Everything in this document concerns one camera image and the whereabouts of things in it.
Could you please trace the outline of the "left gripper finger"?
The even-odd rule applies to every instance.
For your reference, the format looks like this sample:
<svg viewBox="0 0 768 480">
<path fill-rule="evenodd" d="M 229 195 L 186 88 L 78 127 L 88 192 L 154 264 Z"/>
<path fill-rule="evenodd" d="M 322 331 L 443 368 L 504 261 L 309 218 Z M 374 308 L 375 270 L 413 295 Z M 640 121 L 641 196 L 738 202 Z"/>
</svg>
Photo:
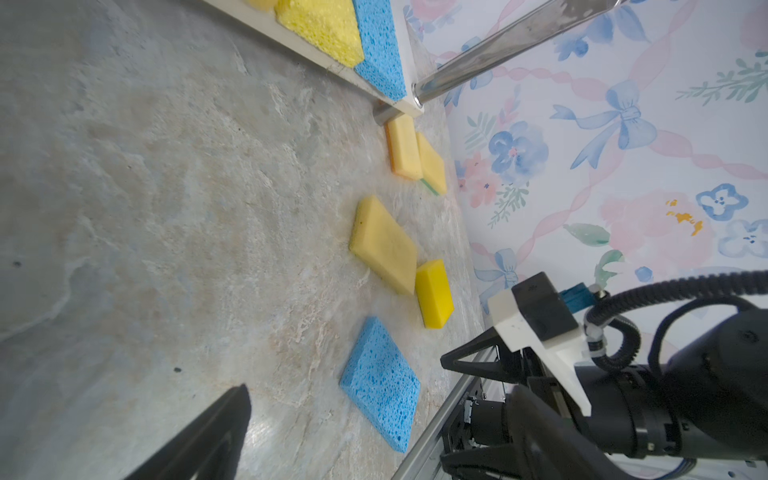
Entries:
<svg viewBox="0 0 768 480">
<path fill-rule="evenodd" d="M 128 477 L 233 479 L 250 417 L 247 387 L 232 387 Z"/>
</svg>

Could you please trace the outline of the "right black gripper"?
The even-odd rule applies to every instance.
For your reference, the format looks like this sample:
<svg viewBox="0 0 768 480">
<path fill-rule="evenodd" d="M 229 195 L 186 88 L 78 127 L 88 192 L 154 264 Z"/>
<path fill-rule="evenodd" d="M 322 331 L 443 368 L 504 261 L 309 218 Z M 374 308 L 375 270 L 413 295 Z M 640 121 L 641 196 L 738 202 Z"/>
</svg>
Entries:
<svg viewBox="0 0 768 480">
<path fill-rule="evenodd" d="M 587 417 L 530 350 L 511 351 L 494 327 L 440 358 L 448 371 L 521 391 L 478 403 L 476 448 L 442 456 L 458 479 L 619 479 L 610 458 L 678 460 L 672 476 L 700 460 L 767 458 L 767 313 L 738 309 L 668 362 L 618 373 L 580 366 Z"/>
</svg>

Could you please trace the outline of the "bright yellow sponge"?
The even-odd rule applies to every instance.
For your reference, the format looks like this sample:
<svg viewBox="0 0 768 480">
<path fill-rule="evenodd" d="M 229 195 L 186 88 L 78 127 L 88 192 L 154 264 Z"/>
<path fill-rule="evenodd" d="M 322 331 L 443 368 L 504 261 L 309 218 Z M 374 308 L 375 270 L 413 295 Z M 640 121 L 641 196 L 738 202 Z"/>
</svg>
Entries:
<svg viewBox="0 0 768 480">
<path fill-rule="evenodd" d="M 445 264 L 442 259 L 421 265 L 416 271 L 415 292 L 424 326 L 442 329 L 454 311 Z"/>
</svg>

